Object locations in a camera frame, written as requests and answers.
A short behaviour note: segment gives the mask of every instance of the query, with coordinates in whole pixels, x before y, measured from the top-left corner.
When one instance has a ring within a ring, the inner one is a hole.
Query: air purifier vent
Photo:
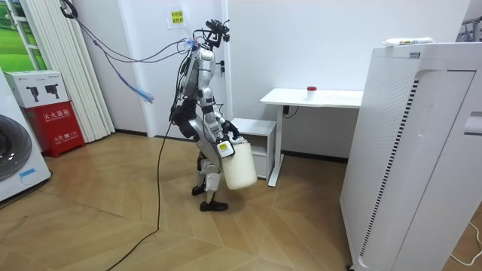
[[[401,119],[400,127],[398,128],[398,133],[397,133],[397,136],[395,138],[395,142],[392,146],[392,153],[391,153],[389,161],[387,162],[387,165],[386,165],[385,174],[383,175],[382,184],[381,184],[380,190],[378,192],[377,201],[375,202],[374,210],[371,213],[370,223],[368,224],[367,232],[366,232],[365,238],[363,240],[363,246],[361,247],[360,256],[363,256],[363,254],[365,253],[365,249],[367,248],[368,239],[370,238],[371,230],[372,230],[374,222],[375,222],[375,217],[377,216],[378,208],[380,207],[380,203],[382,201],[382,196],[383,196],[383,192],[385,191],[386,182],[388,181],[388,177],[390,175],[390,170],[392,169],[393,160],[395,159],[395,155],[397,154],[398,144],[400,144],[400,138],[401,138],[401,135],[403,134],[405,124],[406,124],[407,119],[408,119],[408,114],[410,112],[410,108],[412,106],[413,98],[415,97],[415,92],[416,92],[416,89],[418,87],[418,84],[419,84],[418,80],[415,80],[413,82],[412,90],[411,90],[410,95],[408,97],[407,104],[405,105],[405,112],[404,112],[404,115]]]

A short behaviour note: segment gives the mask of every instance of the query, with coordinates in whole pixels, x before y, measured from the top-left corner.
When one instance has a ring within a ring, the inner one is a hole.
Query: red box
[[[85,146],[70,102],[25,108],[26,116],[46,156]]]

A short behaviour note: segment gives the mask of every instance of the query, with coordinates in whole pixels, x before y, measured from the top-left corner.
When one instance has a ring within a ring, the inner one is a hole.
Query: white curtain
[[[21,0],[48,69],[62,73],[85,142],[114,132],[84,37],[60,12],[59,0]]]

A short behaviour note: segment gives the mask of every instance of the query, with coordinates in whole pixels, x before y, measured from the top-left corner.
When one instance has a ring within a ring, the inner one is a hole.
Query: wooden floor
[[[155,166],[162,139],[115,134],[47,159],[54,177],[0,211],[0,270],[105,270],[155,229]],[[346,165],[285,157],[279,184],[228,190],[227,212],[191,196],[197,148],[168,141],[161,160],[161,231],[115,270],[323,271],[350,263],[339,196]],[[482,212],[474,217],[482,229]],[[474,232],[457,246],[477,252]],[[453,260],[444,271],[464,268]]]

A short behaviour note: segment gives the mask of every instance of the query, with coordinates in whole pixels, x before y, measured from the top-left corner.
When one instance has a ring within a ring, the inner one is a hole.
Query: desk leg
[[[284,154],[281,154],[281,133],[283,129],[283,106],[278,105],[278,116],[276,120],[276,145],[274,154],[274,168],[271,172],[268,186],[275,187],[278,181],[279,170],[281,170],[281,164],[283,163]]]

